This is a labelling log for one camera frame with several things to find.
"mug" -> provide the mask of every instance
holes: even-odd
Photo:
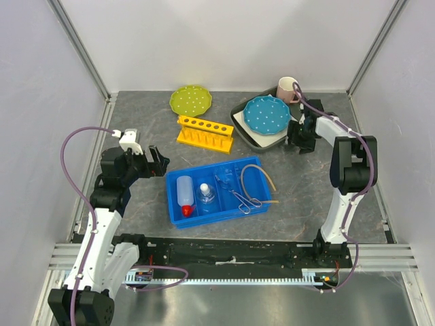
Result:
[[[294,99],[296,96],[293,91],[294,82],[297,83],[293,77],[282,77],[278,82],[277,98],[283,100],[285,104],[299,102],[299,98]]]

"yellow rack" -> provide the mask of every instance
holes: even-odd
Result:
[[[226,154],[231,152],[234,141],[231,135],[234,127],[185,115],[178,117],[178,124],[181,125],[181,131],[177,137],[178,143]]]

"yellow-green polka dot plate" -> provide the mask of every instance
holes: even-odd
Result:
[[[197,117],[210,108],[211,94],[202,86],[188,85],[172,93],[169,104],[178,115]]]

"white wall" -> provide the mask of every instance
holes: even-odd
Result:
[[[31,323],[77,198],[60,169],[61,143],[98,124],[104,100],[47,1],[3,1],[0,31],[0,323],[21,326]],[[67,148],[77,181],[93,138]]]
[[[409,1],[354,96],[379,142],[394,233],[411,244],[435,311],[435,2]]]
[[[107,87],[345,90],[394,0],[63,0]]]

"blue bin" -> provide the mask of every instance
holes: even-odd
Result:
[[[172,224],[176,225],[179,229],[191,228],[193,226],[267,212],[270,204],[263,204],[261,207],[251,206],[250,214],[241,212],[239,210],[240,202],[228,190],[222,189],[215,180],[216,173],[220,176],[220,173],[225,171],[227,176],[226,181],[230,182],[231,188],[245,196],[241,189],[240,174],[242,168],[248,164],[261,166],[258,157],[252,156],[250,158],[186,168],[167,173],[166,186],[169,217]],[[177,178],[182,175],[189,175],[193,180],[194,205],[196,205],[196,208],[189,217],[182,215],[181,207],[177,203]],[[247,168],[243,174],[243,181],[248,194],[252,198],[257,198],[260,201],[271,200],[271,193],[269,192],[266,177],[257,168]],[[215,188],[217,198],[215,198],[212,204],[204,205],[197,200],[196,192],[201,183],[207,183]]]

